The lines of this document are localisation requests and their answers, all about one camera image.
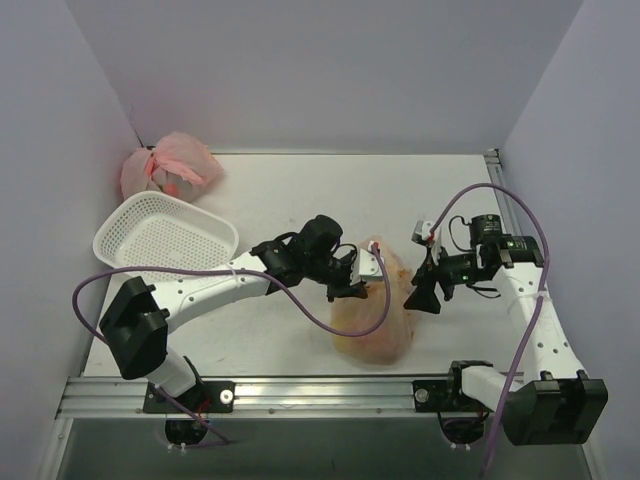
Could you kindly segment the banana print plastic bag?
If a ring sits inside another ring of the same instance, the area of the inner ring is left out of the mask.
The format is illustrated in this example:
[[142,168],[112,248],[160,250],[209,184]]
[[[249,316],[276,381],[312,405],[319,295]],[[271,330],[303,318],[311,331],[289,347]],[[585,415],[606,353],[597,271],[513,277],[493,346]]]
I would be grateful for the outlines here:
[[[392,365],[411,348],[417,324],[417,315],[404,309],[412,291],[413,272],[404,266],[380,236],[372,236],[360,243],[366,247],[376,242],[380,248],[391,286],[389,312],[379,328],[362,337],[333,336],[335,350],[355,361],[371,365]],[[374,326],[384,311],[385,285],[374,282],[366,285],[365,299],[344,298],[331,307],[330,326],[344,332],[361,332]]]

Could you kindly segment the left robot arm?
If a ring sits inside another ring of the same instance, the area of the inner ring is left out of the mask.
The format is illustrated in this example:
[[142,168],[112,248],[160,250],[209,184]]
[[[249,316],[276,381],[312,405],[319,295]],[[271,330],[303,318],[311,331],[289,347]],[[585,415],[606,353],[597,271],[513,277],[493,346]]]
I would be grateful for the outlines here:
[[210,275],[180,275],[148,284],[125,281],[99,322],[106,344],[125,380],[145,378],[166,392],[180,411],[196,408],[202,386],[194,369],[168,346],[168,337],[187,322],[240,300],[262,297],[312,280],[327,288],[327,299],[366,298],[366,284],[383,278],[375,245],[338,258],[343,230],[318,215],[299,232],[264,241]]

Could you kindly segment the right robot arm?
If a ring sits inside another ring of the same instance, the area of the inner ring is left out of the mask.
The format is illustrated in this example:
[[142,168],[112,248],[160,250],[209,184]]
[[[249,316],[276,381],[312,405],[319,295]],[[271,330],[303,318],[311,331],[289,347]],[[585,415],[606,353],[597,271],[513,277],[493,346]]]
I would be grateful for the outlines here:
[[583,444],[608,401],[601,379],[590,377],[574,354],[546,290],[543,254],[531,236],[504,232],[499,216],[471,219],[470,248],[458,255],[441,245],[439,232],[420,221],[412,233],[426,256],[404,303],[409,311],[437,314],[457,286],[490,282],[524,345],[519,348],[519,382],[483,360],[452,362],[443,388],[415,405],[423,411],[502,413],[511,444]]

